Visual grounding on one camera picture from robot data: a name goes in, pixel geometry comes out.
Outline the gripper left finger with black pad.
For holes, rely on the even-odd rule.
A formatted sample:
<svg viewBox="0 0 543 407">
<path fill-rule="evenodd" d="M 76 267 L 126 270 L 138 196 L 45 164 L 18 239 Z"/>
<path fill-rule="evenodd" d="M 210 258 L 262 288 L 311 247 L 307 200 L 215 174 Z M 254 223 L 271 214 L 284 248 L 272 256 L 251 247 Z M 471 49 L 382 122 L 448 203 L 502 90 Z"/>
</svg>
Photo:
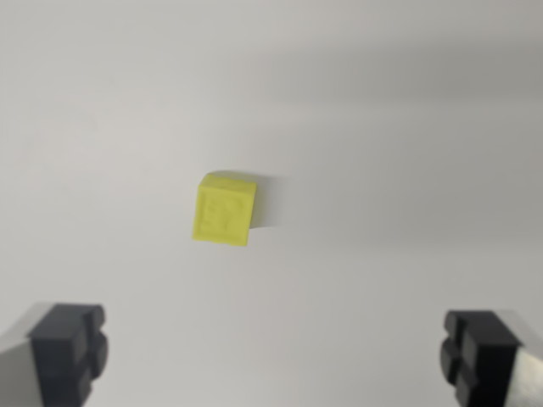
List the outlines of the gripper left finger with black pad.
<svg viewBox="0 0 543 407">
<path fill-rule="evenodd" d="M 100 304 L 33 304 L 1 333 L 2 406 L 83 406 L 109 343 Z"/>
</svg>

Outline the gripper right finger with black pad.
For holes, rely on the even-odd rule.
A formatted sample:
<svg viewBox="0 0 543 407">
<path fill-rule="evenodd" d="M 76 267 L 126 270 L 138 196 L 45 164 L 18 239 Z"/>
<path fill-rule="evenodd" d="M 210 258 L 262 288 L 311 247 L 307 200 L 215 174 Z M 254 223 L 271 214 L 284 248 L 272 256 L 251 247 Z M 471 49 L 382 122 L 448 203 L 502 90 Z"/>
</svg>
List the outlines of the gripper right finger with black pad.
<svg viewBox="0 0 543 407">
<path fill-rule="evenodd" d="M 460 406 L 542 405 L 542 336 L 511 310 L 450 310 L 439 362 Z"/>
</svg>

